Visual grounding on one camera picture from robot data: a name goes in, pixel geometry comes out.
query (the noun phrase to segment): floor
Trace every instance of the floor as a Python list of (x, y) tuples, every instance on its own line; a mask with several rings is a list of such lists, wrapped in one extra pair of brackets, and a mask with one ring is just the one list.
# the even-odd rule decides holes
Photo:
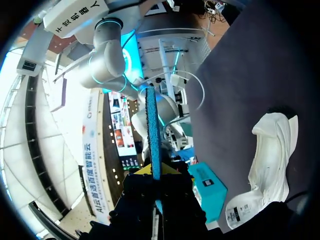
[(228, 23), (225, 22), (221, 22), (216, 20), (215, 23), (211, 23), (209, 18), (205, 18), (202, 19), (203, 16), (197, 16), (195, 15), (197, 22), (199, 23), (199, 25), (201, 27), (204, 28), (204, 31), (206, 32), (207, 29), (214, 34), (214, 36), (212, 34), (210, 34), (209, 32), (206, 35), (206, 41), (210, 47), (210, 49), (212, 50), (217, 43), (219, 42), (219, 40), (221, 39), (221, 37), (225, 34), (225, 32), (228, 30), (229, 25)]

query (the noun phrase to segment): display board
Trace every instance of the display board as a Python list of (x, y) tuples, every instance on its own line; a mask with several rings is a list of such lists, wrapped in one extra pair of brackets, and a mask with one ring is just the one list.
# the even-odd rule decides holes
[(110, 115), (116, 148), (120, 157), (137, 155), (128, 109), (128, 100), (118, 92), (109, 92)]

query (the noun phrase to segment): white banner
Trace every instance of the white banner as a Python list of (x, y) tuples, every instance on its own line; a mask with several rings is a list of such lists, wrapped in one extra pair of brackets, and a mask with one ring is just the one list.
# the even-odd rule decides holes
[(58, 2), (43, 18), (44, 27), (60, 38), (69, 38), (78, 27), (91, 23), (90, 20), (109, 8), (104, 0), (64, 0)]
[(88, 196), (92, 203), (93, 212), (100, 223), (108, 225), (109, 208), (103, 190), (97, 145), (98, 101), (99, 91), (91, 90), (83, 117), (83, 157), (85, 180), (88, 185)]

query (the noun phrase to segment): poster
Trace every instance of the poster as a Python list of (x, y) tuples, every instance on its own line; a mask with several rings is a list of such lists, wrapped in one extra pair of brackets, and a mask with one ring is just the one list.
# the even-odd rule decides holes
[(93, 212), (100, 223), (108, 225), (109, 209), (103, 191), (97, 145), (98, 101), (99, 91), (91, 91), (85, 106), (82, 126), (84, 173)]
[(111, 122), (119, 156), (136, 155), (135, 140), (131, 128), (128, 100), (118, 92), (109, 92)]

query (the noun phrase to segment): vertical banner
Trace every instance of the vertical banner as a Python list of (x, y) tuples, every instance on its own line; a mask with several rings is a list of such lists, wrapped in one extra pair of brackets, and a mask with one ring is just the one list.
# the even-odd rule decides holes
[(103, 190), (97, 144), (98, 101), (99, 91), (91, 90), (83, 117), (83, 157), (85, 180), (87, 181), (88, 196), (92, 203), (93, 212), (100, 223), (108, 225), (109, 208)]
[(92, 216), (96, 216), (94, 214), (94, 211), (92, 210), (92, 207), (91, 207), (91, 204), (89, 201), (89, 197), (88, 197), (88, 193), (87, 193), (87, 189), (86, 189), (86, 184), (85, 184), (85, 177), (84, 177), (84, 173), (83, 173), (83, 168), (84, 168), (84, 166), (79, 165), (79, 175), (80, 175), (80, 179), (81, 179), (82, 191), (84, 194), (85, 202), (88, 205), (88, 209), (89, 209), (90, 214)]

